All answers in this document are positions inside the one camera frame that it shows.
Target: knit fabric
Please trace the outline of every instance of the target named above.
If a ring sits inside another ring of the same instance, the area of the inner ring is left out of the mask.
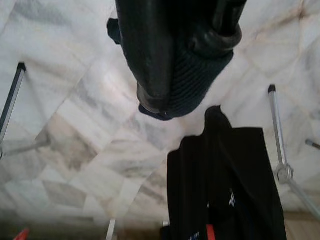
[[[206,59],[187,49],[184,41],[179,40],[167,116],[182,117],[195,110],[233,56],[231,50],[220,58]]]

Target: wooden floor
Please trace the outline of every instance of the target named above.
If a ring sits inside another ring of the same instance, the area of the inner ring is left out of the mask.
[[[320,222],[309,214],[285,214],[287,240],[320,240]]]

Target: black jacket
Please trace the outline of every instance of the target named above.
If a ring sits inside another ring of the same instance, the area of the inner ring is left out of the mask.
[[[116,0],[118,21],[108,22],[108,34],[121,44],[137,80],[142,113],[165,121],[201,103],[242,38],[245,3]]]
[[[185,137],[167,166],[173,240],[207,240],[207,224],[217,240],[287,239],[261,128],[221,127],[210,108],[203,134]]]

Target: white marble tile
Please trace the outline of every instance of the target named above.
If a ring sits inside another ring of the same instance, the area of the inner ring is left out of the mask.
[[[125,179],[121,188],[119,199],[130,206],[135,200],[140,187],[141,186],[139,184],[136,184],[129,179]]]
[[[119,196],[124,180],[123,176],[94,160],[72,179],[70,185],[96,198],[108,200]]]
[[[4,143],[6,141],[15,142],[20,140],[32,141],[33,136],[27,132],[22,126],[17,124],[13,119],[10,119],[5,136]]]
[[[260,29],[285,22],[293,16],[299,15],[300,0],[257,0],[247,1],[240,19],[245,45],[254,38]]]
[[[5,156],[1,165],[15,181],[34,180],[46,167],[46,163],[35,150]]]
[[[268,97],[270,82],[256,69],[249,70],[221,105],[234,128],[272,126]]]
[[[57,205],[83,209],[87,194],[69,184],[42,181],[49,200]]]
[[[16,204],[4,187],[0,187],[0,210],[15,210]]]
[[[131,219],[144,219],[146,221],[162,223],[162,221],[169,219],[169,212],[167,207],[159,205],[153,198],[144,193],[138,193],[133,204],[130,206],[127,216]]]
[[[70,100],[113,135],[138,111],[136,85],[122,49],[114,45],[93,63]]]
[[[141,185],[155,171],[166,155],[122,128],[95,159],[95,163]]]
[[[104,4],[108,16],[114,2]],[[34,135],[109,41],[106,19],[92,12],[97,4],[93,9],[87,5],[78,1],[19,0],[1,34],[0,75],[6,76],[2,81],[12,81],[19,61],[25,62],[29,78],[21,86],[12,118]]]
[[[11,181],[5,185],[5,190],[21,212],[36,214],[50,205],[41,181]]]
[[[57,113],[80,133],[97,152],[102,151],[111,142],[112,136],[97,124],[95,118],[85,113],[70,100],[64,101]]]
[[[301,20],[301,50],[306,50],[320,37],[320,14],[306,16]]]
[[[296,44],[300,42],[301,21],[299,18],[272,25],[261,30],[255,37],[255,42],[266,44]]]
[[[320,13],[320,2],[318,0],[304,0],[303,5],[306,15]]]
[[[51,143],[37,151],[43,161],[67,181],[85,169],[97,155],[90,142],[58,114],[51,118],[38,137],[46,133],[49,133]]]
[[[67,181],[50,165],[47,165],[43,172],[40,174],[39,180],[50,181],[54,183],[66,184]]]
[[[139,193],[152,198],[159,206],[168,207],[167,196],[167,161],[151,174],[141,186]]]
[[[4,28],[6,27],[6,23],[10,16],[12,9],[16,4],[17,0],[2,0],[0,1],[0,35]]]
[[[93,217],[94,222],[98,226],[107,226],[110,220],[97,199],[93,196],[87,196],[83,207],[83,214],[88,217]]]
[[[299,58],[287,93],[310,113],[319,110],[320,106],[320,39],[309,47]]]
[[[11,180],[12,180],[12,176],[4,168],[2,162],[0,162],[0,187],[2,187],[4,184],[10,182]]]
[[[253,42],[244,50],[255,66],[267,76],[274,75],[293,63],[299,56],[298,44]]]
[[[177,141],[182,140],[185,132],[178,118],[160,121],[140,112],[130,118],[124,126],[160,151],[166,148],[171,150]]]

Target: gray marble vein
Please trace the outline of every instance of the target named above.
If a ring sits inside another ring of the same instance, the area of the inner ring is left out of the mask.
[[[98,58],[70,99],[110,134],[116,133],[138,110],[136,80],[122,50],[114,46]]]
[[[13,8],[13,14],[20,14],[31,21],[42,24],[66,25],[65,16],[53,4],[38,0],[19,0]]]
[[[62,117],[55,114],[43,134],[49,133],[51,144],[38,149],[42,159],[65,179],[72,178],[97,155],[96,151]]]
[[[0,209],[15,210],[17,208],[12,197],[7,193],[5,188],[0,187]]]
[[[10,174],[6,171],[2,163],[0,162],[0,187],[11,181]]]
[[[63,183],[43,181],[50,201],[54,204],[82,209],[85,206],[87,194],[73,186]]]
[[[47,165],[35,150],[6,156],[1,164],[15,181],[36,179]]]

